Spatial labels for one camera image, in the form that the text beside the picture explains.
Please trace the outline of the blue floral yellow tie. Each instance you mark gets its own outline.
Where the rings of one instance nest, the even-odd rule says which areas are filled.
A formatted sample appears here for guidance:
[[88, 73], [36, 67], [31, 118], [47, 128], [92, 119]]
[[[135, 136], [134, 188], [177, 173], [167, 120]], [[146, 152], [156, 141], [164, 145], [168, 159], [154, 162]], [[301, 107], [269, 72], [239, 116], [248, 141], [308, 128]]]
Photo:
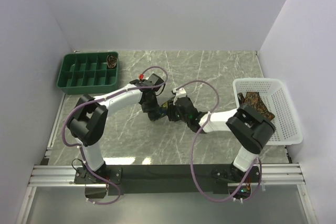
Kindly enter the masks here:
[[172, 100], [168, 100], [159, 107], [160, 118], [167, 116], [169, 119], [174, 117], [174, 104]]

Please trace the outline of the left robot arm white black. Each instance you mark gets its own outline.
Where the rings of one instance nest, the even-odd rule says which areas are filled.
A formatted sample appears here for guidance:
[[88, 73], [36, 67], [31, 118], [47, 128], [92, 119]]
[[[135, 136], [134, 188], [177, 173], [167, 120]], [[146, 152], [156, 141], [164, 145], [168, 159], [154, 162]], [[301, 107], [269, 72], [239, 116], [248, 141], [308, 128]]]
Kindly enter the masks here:
[[165, 81], [153, 73], [147, 79], [132, 80], [123, 88], [106, 95], [83, 95], [78, 100], [77, 110], [68, 118], [66, 127], [83, 150], [83, 166], [89, 166], [87, 177], [92, 182], [99, 183], [109, 175], [98, 143], [104, 133], [107, 118], [137, 103], [151, 121], [164, 117], [165, 112], [156, 98], [156, 92], [164, 87]]

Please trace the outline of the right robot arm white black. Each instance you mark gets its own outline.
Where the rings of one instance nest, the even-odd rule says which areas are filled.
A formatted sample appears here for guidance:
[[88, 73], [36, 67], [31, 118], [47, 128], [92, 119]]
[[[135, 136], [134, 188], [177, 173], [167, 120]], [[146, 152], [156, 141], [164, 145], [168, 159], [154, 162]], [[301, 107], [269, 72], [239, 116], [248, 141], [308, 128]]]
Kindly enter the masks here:
[[276, 130], [275, 115], [258, 100], [243, 98], [237, 109], [215, 113], [197, 110], [189, 97], [170, 99], [162, 107], [170, 121], [182, 121], [194, 133], [233, 133], [241, 144], [231, 168], [231, 176], [238, 182], [249, 176], [250, 166]]

